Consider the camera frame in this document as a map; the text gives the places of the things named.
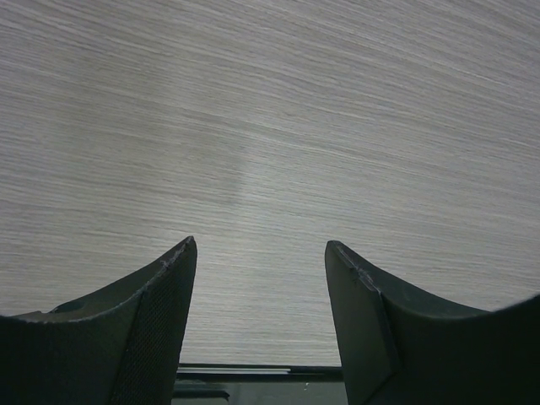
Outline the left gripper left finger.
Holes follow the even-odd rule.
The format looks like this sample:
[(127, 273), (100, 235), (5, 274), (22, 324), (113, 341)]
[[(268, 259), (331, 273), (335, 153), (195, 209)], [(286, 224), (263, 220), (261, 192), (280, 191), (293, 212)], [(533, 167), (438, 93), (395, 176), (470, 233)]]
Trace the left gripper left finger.
[(3, 404), (168, 404), (197, 266), (189, 236), (49, 312), (1, 318)]

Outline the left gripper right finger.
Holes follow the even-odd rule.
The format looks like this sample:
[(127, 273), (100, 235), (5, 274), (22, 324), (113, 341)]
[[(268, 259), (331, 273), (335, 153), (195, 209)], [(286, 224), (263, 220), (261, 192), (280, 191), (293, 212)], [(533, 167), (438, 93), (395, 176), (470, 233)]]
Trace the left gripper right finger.
[(336, 240), (325, 269), (349, 403), (538, 403), (538, 297), (495, 311), (458, 304)]

